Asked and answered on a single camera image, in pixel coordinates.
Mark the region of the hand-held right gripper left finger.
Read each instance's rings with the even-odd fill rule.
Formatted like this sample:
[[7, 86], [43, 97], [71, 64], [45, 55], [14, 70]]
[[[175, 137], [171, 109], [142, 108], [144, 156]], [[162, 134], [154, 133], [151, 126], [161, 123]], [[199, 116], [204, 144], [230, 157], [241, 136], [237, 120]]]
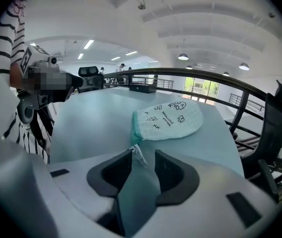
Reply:
[[87, 183], [103, 197], [115, 198], [123, 188], [132, 170], [132, 151], [126, 150], [91, 168]]

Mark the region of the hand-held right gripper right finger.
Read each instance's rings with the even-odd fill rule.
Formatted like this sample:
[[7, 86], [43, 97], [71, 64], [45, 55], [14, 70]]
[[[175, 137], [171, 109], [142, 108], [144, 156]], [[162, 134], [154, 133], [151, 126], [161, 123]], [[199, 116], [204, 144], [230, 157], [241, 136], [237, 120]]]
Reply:
[[161, 150], [155, 151], [155, 173], [161, 193], [156, 197], [156, 206], [182, 204], [198, 188], [200, 177], [196, 169]]

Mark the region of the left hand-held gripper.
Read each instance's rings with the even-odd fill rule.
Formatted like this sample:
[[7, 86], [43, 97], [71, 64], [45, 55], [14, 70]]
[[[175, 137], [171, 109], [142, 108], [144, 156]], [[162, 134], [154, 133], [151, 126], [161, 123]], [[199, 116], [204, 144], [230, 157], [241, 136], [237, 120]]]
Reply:
[[23, 88], [17, 90], [17, 113], [23, 124], [30, 124], [35, 110], [67, 101], [83, 85], [82, 77], [61, 70], [57, 58], [38, 46], [27, 47], [20, 68]]

